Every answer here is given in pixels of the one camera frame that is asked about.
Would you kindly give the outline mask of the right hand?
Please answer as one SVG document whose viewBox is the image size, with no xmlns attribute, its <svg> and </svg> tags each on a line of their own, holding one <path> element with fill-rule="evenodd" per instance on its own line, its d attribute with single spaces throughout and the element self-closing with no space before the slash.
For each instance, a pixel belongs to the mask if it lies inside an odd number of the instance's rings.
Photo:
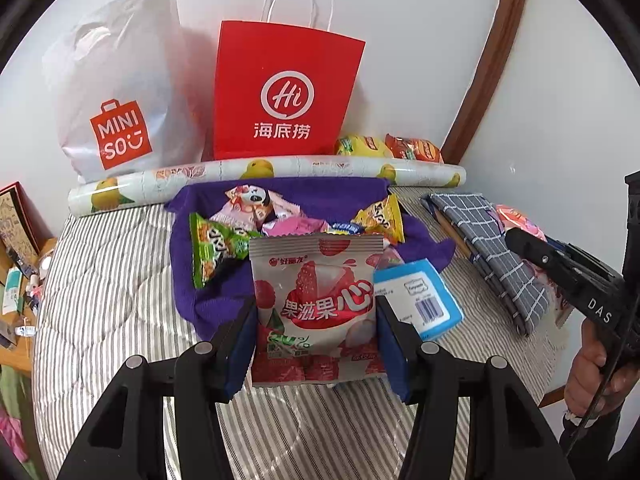
<svg viewBox="0 0 640 480">
<path fill-rule="evenodd" d="M 582 322 L 582 346 L 574 357 L 564 388 L 564 400 L 573 415 L 585 416 L 600 386 L 605 364 L 606 351 L 597 337 L 597 326 L 585 318 Z M 620 368 L 606 384 L 594 414 L 604 416 L 619 408 L 638 380 L 637 367 L 628 364 Z"/>
</svg>

